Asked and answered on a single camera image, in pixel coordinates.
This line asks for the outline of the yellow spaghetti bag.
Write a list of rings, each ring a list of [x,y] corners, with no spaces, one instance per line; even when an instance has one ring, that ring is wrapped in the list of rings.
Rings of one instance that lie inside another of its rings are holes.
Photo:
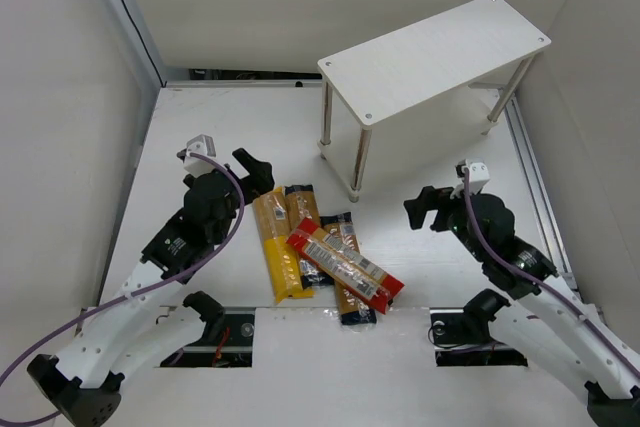
[[[298,255],[287,242],[291,226],[283,188],[261,195],[252,205],[275,303],[288,298],[312,298],[313,289],[303,283]]]

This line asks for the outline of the brown spaghetti bag dark ends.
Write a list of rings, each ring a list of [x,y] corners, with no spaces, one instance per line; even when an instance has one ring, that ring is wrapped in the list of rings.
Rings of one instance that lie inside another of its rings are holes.
[[[314,188],[311,184],[286,186],[284,197],[291,230],[294,230],[304,218],[312,220],[317,225],[320,224]],[[329,275],[303,257],[299,258],[299,268],[304,288],[334,284],[334,280]]]

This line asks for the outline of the red spaghetti bag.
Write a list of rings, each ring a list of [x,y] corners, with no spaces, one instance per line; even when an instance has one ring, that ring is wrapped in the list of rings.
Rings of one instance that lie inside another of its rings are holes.
[[[314,263],[370,308],[386,314],[405,284],[309,218],[287,239],[297,253]]]

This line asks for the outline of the brown spaghetti bag blue ends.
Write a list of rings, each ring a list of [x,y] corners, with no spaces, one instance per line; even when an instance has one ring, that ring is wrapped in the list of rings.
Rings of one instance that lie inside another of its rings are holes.
[[[321,227],[326,232],[339,238],[356,252],[360,252],[350,212],[333,216],[321,216],[320,221]],[[366,326],[377,323],[376,312],[346,288],[336,284],[335,296],[340,322],[343,326],[352,329],[364,329]]]

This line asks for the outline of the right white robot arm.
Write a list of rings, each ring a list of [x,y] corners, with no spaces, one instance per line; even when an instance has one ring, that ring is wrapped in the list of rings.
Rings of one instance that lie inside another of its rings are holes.
[[[639,355],[591,313],[553,263],[515,233],[515,216],[497,196],[423,188],[403,204],[412,229],[435,214],[491,283],[469,300],[442,346],[506,344],[567,387],[598,426],[639,423]]]

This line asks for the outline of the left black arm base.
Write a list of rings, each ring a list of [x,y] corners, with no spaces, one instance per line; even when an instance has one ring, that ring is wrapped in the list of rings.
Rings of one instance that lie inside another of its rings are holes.
[[[250,368],[253,361],[255,308],[224,307],[204,294],[187,296],[196,307],[203,330],[200,337],[160,363],[162,368]]]

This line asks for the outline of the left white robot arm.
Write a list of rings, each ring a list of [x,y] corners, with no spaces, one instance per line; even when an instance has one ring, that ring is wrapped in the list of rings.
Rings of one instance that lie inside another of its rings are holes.
[[[219,332],[225,309],[186,284],[235,234],[246,206],[275,185],[272,166],[245,149],[238,177],[198,147],[178,154],[187,175],[183,205],[142,249],[114,298],[84,314],[80,332],[53,355],[39,354],[27,372],[74,426],[102,426],[142,368]]]

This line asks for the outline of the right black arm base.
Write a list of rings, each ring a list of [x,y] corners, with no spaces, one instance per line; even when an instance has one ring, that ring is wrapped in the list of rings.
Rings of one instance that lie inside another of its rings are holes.
[[[526,357],[490,336],[489,323],[510,302],[485,289],[458,308],[431,308],[428,338],[437,367],[527,367]]]

